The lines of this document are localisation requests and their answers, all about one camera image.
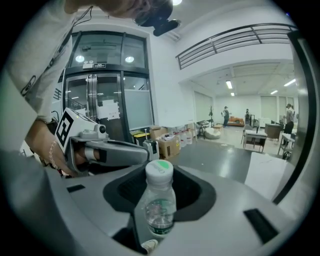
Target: white sheet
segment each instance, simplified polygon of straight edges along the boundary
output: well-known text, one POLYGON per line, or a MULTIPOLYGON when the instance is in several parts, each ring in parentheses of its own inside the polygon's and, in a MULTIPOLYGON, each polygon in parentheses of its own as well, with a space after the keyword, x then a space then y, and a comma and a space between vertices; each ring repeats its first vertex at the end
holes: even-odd
POLYGON ((253 152, 244 184, 272 200, 285 173, 287 162, 267 154, 253 152))

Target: glass window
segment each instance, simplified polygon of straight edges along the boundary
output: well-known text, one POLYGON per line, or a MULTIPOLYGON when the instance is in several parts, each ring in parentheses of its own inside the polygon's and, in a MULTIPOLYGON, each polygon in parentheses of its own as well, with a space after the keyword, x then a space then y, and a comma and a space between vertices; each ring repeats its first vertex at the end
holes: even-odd
POLYGON ((70 81, 66 93, 67 107, 88 117, 86 79, 70 81))
POLYGON ((149 90, 147 79, 141 77, 125 76, 123 84, 125 90, 149 90))
POLYGON ((125 108, 130 130, 153 125, 148 81, 141 77, 124 77, 125 108))
POLYGON ((84 34, 75 50, 71 67, 87 63, 120 65, 122 36, 84 34))
POLYGON ((122 64, 131 67, 145 68, 144 41, 125 37, 123 42, 122 64))
POLYGON ((103 101, 119 102, 118 83, 116 77, 98 77, 96 87, 98 107, 102 107, 103 101))

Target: black slot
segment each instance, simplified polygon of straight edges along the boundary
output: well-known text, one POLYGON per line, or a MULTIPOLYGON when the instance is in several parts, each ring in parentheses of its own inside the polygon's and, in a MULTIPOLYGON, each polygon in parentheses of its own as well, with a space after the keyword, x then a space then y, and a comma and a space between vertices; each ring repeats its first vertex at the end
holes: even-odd
POLYGON ((271 225, 271 223, 258 209, 246 210, 243 213, 251 223, 263 244, 266 244, 276 235, 278 235, 279 232, 271 225))
POLYGON ((74 186, 69 186, 66 188, 66 190, 68 190, 69 193, 78 191, 78 190, 82 190, 85 189, 86 187, 84 185, 78 184, 78 185, 74 185, 74 186))
MULTIPOLYGON (((173 168, 172 187, 177 209, 174 221, 196 221, 213 207, 216 191, 208 182, 177 166, 173 168)), ((116 211, 133 214, 146 187, 144 165, 107 184, 103 189, 103 197, 116 211)))

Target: white wall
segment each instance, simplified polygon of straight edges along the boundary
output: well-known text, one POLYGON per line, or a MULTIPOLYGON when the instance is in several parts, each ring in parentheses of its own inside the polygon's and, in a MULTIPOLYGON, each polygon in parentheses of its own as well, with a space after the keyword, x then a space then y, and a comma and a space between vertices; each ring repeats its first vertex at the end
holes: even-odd
POLYGON ((261 118, 261 98, 260 96, 234 96, 234 97, 216 97, 214 108, 214 122, 223 123, 224 118, 221 116, 225 106, 228 107, 231 116, 243 118, 245 120, 246 109, 255 119, 261 118))
POLYGON ((180 70, 174 61, 174 43, 165 37, 153 35, 147 38, 147 42, 152 102, 157 112, 156 124, 176 127, 192 123, 193 91, 191 86, 178 83, 180 70))

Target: white ceiling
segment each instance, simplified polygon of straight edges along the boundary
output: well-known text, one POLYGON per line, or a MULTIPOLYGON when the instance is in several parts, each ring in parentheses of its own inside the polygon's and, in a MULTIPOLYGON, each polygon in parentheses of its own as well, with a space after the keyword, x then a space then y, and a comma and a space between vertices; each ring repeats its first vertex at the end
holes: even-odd
POLYGON ((284 84, 295 78, 292 61, 282 62, 247 62, 234 64, 220 69, 211 70, 198 75, 190 81, 198 86, 212 91, 218 97, 243 95, 270 95, 278 90, 276 95, 298 95, 295 83, 284 87, 284 84), (232 89, 228 89, 226 81, 230 80, 232 89))
POLYGON ((194 25, 200 25, 205 23, 207 19, 225 12, 270 4, 270 0, 182 0, 179 5, 173 6, 169 20, 181 20, 181 25, 173 30, 180 34, 187 25, 191 25, 193 22, 196 23, 194 25))

